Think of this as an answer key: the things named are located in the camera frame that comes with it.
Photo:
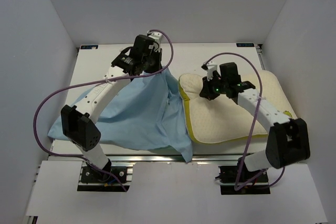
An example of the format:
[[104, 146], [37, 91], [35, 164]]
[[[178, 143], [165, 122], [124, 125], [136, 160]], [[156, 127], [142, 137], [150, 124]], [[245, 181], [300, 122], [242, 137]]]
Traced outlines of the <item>cream quilted pillow yellow edge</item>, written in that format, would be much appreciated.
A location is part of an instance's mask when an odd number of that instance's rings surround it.
[[[270, 71], [261, 70], [263, 97], [280, 112], [297, 118], [277, 77]], [[187, 132], [192, 141], [217, 144], [230, 140], [246, 139], [253, 116], [236, 105], [225, 95], [214, 100], [200, 97], [202, 77], [185, 73], [179, 77], [179, 93], [183, 101]]]

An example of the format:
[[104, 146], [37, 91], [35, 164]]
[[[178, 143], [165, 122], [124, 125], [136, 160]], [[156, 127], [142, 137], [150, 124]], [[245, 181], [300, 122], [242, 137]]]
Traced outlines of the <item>light blue pillowcase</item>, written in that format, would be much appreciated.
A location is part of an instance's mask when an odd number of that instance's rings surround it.
[[178, 88], [169, 69], [133, 80], [100, 114], [100, 143], [141, 151], [171, 147], [190, 162], [192, 141]]

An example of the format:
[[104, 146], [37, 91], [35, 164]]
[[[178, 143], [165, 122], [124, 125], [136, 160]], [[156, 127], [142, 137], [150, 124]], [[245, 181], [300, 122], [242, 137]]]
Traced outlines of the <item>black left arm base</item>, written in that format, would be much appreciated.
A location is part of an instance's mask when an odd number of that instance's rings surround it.
[[80, 170], [77, 191], [125, 193], [128, 191], [133, 174], [134, 163], [113, 163], [112, 173], [122, 184], [111, 175], [103, 174], [90, 166], [83, 164]]

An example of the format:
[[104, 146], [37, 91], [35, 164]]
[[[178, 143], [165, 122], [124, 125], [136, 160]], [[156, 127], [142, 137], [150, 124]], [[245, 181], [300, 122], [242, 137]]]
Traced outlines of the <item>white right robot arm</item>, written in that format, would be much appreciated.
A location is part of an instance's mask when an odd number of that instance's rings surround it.
[[221, 94], [226, 95], [248, 111], [268, 133], [265, 150], [247, 155], [240, 161], [242, 165], [238, 166], [237, 175], [241, 180], [250, 181], [258, 170], [280, 169], [310, 157], [306, 122], [278, 111], [262, 98], [261, 88], [241, 80], [234, 62], [218, 66], [210, 61], [203, 64], [202, 69], [207, 75], [202, 79], [200, 97], [214, 100]]

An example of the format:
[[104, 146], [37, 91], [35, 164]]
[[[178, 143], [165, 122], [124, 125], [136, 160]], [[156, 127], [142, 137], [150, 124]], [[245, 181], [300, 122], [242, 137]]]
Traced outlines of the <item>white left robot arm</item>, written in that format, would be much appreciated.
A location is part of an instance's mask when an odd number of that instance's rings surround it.
[[112, 61], [103, 83], [93, 87], [73, 106], [65, 105], [61, 110], [63, 134], [79, 148], [87, 163], [94, 166], [93, 176], [98, 181], [104, 182], [111, 175], [111, 161], [99, 144], [101, 133], [96, 127], [98, 118], [134, 76], [162, 69], [162, 37], [162, 33], [154, 31], [138, 35], [133, 46], [122, 50]]

